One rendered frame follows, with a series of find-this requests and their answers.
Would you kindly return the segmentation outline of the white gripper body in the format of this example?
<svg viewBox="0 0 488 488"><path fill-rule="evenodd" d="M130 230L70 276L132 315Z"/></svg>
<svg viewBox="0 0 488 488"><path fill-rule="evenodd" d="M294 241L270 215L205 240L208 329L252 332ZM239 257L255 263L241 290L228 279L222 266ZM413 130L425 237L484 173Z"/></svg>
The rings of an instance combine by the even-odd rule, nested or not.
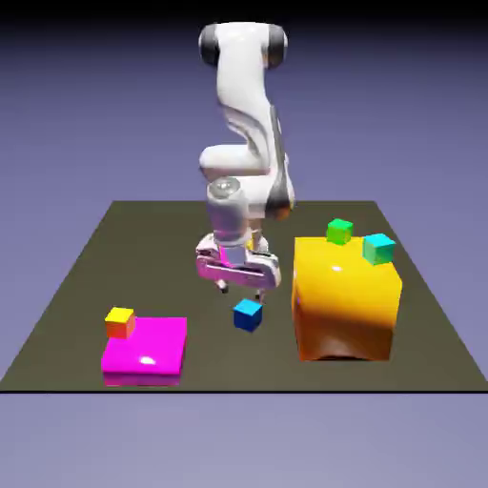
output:
<svg viewBox="0 0 488 488"><path fill-rule="evenodd" d="M249 254L248 257L243 265L232 267L210 256L199 255L196 258L196 269L200 277L214 282L224 280L256 289L274 289L280 284L281 272L276 256Z"/></svg>

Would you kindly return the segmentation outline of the small blue cube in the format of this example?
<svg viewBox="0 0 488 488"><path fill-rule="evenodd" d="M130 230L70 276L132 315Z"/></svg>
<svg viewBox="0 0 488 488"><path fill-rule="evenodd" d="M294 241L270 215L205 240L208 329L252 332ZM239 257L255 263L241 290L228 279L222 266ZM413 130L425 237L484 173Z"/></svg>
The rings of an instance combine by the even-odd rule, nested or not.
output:
<svg viewBox="0 0 488 488"><path fill-rule="evenodd" d="M262 309L260 303L243 298L233 309L235 328L253 332L261 323Z"/></svg>

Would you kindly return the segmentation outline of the small green cube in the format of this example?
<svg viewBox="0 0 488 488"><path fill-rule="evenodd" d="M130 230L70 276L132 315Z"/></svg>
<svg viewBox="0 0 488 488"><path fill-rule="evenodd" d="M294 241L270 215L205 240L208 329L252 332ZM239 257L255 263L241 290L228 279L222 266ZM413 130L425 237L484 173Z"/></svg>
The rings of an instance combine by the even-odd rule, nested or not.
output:
<svg viewBox="0 0 488 488"><path fill-rule="evenodd" d="M351 240L353 233L353 222L335 218L328 223L326 238L336 245L345 245Z"/></svg>

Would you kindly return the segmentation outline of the small yellow cube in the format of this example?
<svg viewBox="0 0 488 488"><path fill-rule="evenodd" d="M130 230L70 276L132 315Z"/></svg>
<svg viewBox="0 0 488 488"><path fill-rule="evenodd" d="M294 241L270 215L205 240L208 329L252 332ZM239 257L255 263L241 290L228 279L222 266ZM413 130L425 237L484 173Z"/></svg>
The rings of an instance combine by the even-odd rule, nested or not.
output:
<svg viewBox="0 0 488 488"><path fill-rule="evenodd" d="M108 338L127 339L135 326L134 309L112 307L105 317Z"/></svg>

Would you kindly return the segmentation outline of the small cyan cube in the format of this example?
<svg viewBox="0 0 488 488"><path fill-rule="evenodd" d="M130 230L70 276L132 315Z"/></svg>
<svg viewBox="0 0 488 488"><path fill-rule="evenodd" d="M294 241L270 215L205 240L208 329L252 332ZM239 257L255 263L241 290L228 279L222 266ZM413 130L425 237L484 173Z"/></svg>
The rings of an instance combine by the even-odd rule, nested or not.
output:
<svg viewBox="0 0 488 488"><path fill-rule="evenodd" d="M370 234L363 237L362 257L372 265L393 261L396 243L386 234Z"/></svg>

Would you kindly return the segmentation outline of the large orange box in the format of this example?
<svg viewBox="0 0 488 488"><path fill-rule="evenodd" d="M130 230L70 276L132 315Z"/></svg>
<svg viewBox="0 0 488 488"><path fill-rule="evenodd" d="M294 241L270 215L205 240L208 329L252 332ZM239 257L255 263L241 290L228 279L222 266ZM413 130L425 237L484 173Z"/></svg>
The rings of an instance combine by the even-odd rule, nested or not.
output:
<svg viewBox="0 0 488 488"><path fill-rule="evenodd" d="M383 361L390 357L402 280L394 264L373 265L363 239L336 245L295 239L292 315L298 357Z"/></svg>

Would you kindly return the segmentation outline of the large magenta box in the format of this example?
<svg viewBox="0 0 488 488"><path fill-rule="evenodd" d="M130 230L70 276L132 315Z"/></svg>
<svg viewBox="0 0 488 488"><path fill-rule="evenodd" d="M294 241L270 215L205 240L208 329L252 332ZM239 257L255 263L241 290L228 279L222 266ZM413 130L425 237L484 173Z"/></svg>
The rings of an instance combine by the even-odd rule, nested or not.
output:
<svg viewBox="0 0 488 488"><path fill-rule="evenodd" d="M137 317L129 338L108 339L101 357L104 384L177 386L186 339L186 317Z"/></svg>

